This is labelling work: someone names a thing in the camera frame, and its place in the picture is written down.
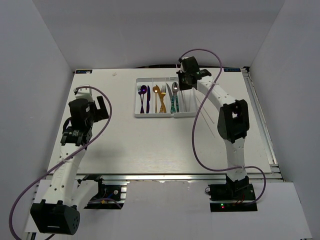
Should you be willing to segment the gold knife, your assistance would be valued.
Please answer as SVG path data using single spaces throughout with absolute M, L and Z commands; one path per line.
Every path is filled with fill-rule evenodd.
M 152 88 L 155 93 L 155 113 L 166 113 L 167 109 L 165 106 L 164 98 L 166 96 L 166 87 L 163 85 L 161 88 L 158 85 L 155 85 Z M 157 98 L 160 100 L 160 109 L 158 111 Z

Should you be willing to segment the gold fork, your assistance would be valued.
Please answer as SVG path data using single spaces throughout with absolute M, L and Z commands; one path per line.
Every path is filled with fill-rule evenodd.
M 166 105 L 165 105 L 165 96 L 166 96 L 166 86 L 163 85 L 160 90 L 159 98 L 160 98 L 160 113 L 166 113 Z

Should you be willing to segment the purple iridescent knife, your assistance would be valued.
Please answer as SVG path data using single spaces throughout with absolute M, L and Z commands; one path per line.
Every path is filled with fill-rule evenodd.
M 147 86 L 147 100 L 146 100 L 146 113 L 150 112 L 150 100 L 151 100 L 151 89 L 150 86 Z

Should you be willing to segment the green handled silver knife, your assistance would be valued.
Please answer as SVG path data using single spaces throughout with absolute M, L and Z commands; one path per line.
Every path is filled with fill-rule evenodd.
M 175 110 L 175 97 L 173 96 L 172 89 L 168 83 L 166 83 L 166 87 L 167 87 L 169 97 L 170 97 L 170 104 L 171 104 L 170 112 L 171 112 L 171 114 L 173 114 L 176 112 L 176 110 Z

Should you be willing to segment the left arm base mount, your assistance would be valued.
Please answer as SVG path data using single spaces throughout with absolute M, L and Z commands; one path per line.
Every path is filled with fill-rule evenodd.
M 94 195 L 85 209 L 120 210 L 125 202 L 127 186 L 123 184 L 98 183 L 98 193 Z

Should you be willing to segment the green handled silver spoon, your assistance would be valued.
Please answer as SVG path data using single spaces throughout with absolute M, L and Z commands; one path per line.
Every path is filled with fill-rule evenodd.
M 171 86 L 172 90 L 172 97 L 171 97 L 171 113 L 179 113 L 179 99 L 178 99 L 178 92 L 179 92 L 179 85 L 177 82 L 173 82 Z

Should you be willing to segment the gold spoon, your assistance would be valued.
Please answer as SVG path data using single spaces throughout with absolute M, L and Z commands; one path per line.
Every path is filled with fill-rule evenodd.
M 155 85 L 153 88 L 152 88 L 154 94 L 155 94 L 155 97 L 154 97 L 154 112 L 157 114 L 158 113 L 158 93 L 160 91 L 159 89 L 159 86 L 158 85 Z

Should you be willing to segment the green handled silver fork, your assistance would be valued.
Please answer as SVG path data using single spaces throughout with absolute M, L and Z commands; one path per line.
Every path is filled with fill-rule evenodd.
M 173 95 L 174 96 L 174 107 L 175 107 L 175 113 L 179 113 L 180 112 L 180 108 L 179 108 L 179 99 L 177 95 Z

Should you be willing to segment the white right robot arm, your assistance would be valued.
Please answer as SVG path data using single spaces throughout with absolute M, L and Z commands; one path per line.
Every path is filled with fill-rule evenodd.
M 248 103 L 228 94 L 217 84 L 223 69 L 216 78 L 207 69 L 200 69 L 195 57 L 182 57 L 177 72 L 181 91 L 196 89 L 205 95 L 218 110 L 217 131 L 224 140 L 227 156 L 226 195 L 236 200 L 249 185 L 245 170 L 244 145 L 247 131 L 250 128 Z

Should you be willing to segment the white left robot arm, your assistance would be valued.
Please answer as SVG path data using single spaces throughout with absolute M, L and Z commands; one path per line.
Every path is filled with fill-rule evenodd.
M 99 200 L 106 193 L 106 187 L 93 180 L 74 189 L 78 167 L 93 135 L 93 125 L 110 117 L 104 98 L 77 96 L 68 106 L 70 117 L 62 128 L 59 167 L 41 201 L 33 203 L 30 209 L 37 229 L 43 234 L 74 235 L 80 224 L 80 210 L 92 197 Z

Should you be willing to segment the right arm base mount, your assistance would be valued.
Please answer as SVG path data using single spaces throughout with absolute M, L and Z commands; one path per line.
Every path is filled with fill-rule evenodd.
M 231 213 L 231 212 L 257 212 L 256 203 L 249 204 L 256 199 L 252 184 L 239 193 L 232 195 L 226 184 L 210 184 L 205 188 L 205 193 L 210 199 L 211 213 Z

